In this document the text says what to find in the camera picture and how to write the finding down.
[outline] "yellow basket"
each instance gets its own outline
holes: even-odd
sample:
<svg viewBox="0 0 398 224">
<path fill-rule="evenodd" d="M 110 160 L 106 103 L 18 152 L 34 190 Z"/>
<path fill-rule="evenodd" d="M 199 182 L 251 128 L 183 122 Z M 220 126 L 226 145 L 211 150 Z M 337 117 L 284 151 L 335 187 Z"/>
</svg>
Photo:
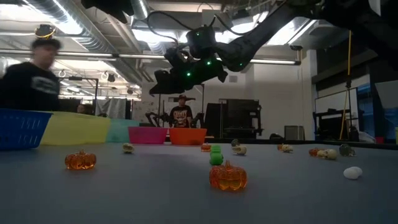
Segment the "yellow basket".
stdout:
<svg viewBox="0 0 398 224">
<path fill-rule="evenodd" d="M 41 145 L 70 146 L 104 143 L 111 120 L 69 112 L 53 112 Z"/>
</svg>

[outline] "plastic bin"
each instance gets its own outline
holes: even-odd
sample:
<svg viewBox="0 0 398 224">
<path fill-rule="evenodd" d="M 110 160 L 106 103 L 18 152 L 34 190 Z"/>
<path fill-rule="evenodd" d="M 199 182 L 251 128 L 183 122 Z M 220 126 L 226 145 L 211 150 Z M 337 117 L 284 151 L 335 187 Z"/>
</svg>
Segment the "plastic bin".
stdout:
<svg viewBox="0 0 398 224">
<path fill-rule="evenodd" d="M 111 119 L 106 142 L 129 142 L 128 127 L 138 127 L 139 122 L 128 119 Z"/>
<path fill-rule="evenodd" d="M 170 128 L 170 140 L 174 145 L 201 146 L 205 142 L 207 129 Z"/>
<path fill-rule="evenodd" d="M 129 127 L 130 143 L 133 144 L 163 144 L 168 128 Z"/>
<path fill-rule="evenodd" d="M 99 116 L 54 112 L 43 135 L 42 145 L 72 146 L 105 143 L 111 120 Z"/>
<path fill-rule="evenodd" d="M 0 109 L 0 150 L 39 146 L 51 113 Z"/>
</svg>

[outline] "blue basket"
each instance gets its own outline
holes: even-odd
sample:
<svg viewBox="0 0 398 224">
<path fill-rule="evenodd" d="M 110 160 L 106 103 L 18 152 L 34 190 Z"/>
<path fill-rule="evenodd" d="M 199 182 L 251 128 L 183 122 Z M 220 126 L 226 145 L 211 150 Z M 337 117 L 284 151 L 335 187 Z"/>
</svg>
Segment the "blue basket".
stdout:
<svg viewBox="0 0 398 224">
<path fill-rule="evenodd" d="M 0 109 L 0 151 L 39 146 L 51 113 Z"/>
</svg>

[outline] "green figurine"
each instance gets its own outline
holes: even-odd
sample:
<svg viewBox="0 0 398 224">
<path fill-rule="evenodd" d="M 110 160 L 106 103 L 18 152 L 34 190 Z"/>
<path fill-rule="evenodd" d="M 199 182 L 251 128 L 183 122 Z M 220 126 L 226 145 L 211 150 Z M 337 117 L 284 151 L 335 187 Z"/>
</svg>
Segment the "green figurine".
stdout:
<svg viewBox="0 0 398 224">
<path fill-rule="evenodd" d="M 224 156 L 221 153 L 220 146 L 211 146 L 210 151 L 210 164 L 213 166 L 219 166 L 223 163 Z"/>
</svg>

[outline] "man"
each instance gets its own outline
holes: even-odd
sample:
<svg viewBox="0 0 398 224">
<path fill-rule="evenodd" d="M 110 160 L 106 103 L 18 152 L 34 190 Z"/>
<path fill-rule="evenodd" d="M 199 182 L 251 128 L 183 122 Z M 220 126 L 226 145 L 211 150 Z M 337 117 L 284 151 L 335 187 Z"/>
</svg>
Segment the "man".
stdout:
<svg viewBox="0 0 398 224">
<path fill-rule="evenodd" d="M 192 122 L 191 107 L 185 105 L 187 97 L 180 95 L 178 97 L 178 106 L 174 107 L 170 112 L 170 117 L 174 120 L 175 128 L 190 128 Z"/>
<path fill-rule="evenodd" d="M 33 60 L 10 66 L 0 80 L 0 108 L 58 110 L 60 86 L 50 67 L 60 48 L 61 43 L 55 39 L 35 40 Z"/>
</svg>

